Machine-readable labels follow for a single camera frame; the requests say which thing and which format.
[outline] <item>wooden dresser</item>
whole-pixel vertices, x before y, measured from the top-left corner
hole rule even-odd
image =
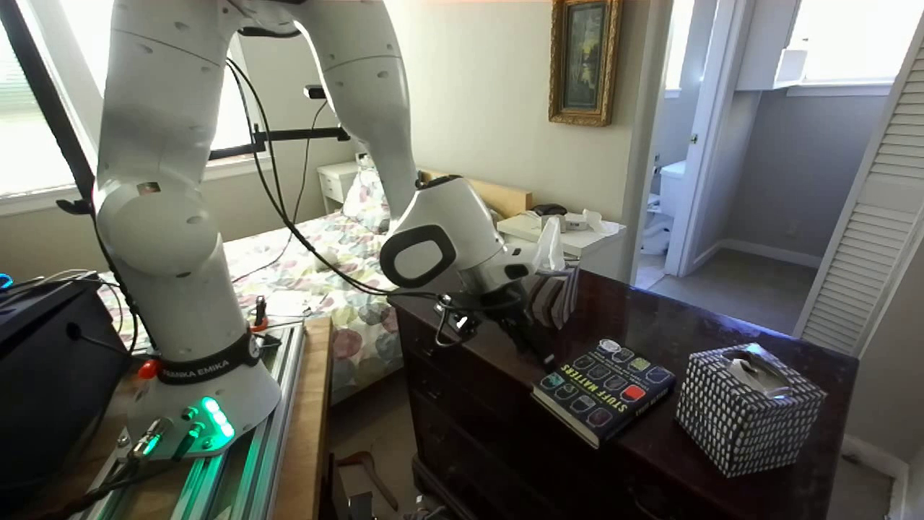
[[[697,349],[759,342],[829,393],[796,466],[725,479],[676,421],[678,391],[591,452],[531,403],[544,371],[499,328],[481,325],[466,346],[445,349],[434,342],[434,303],[396,299],[396,306],[416,479],[458,517],[825,517],[857,371],[845,355],[580,274],[574,317],[548,332],[561,358],[608,335],[682,377]]]

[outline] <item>tissue box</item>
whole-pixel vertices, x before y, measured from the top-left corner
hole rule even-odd
[[[692,354],[676,420],[725,478],[795,466],[825,393],[759,345]]]

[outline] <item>framed picture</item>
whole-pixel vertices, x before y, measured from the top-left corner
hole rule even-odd
[[[604,128],[611,117],[621,0],[555,0],[548,120]]]

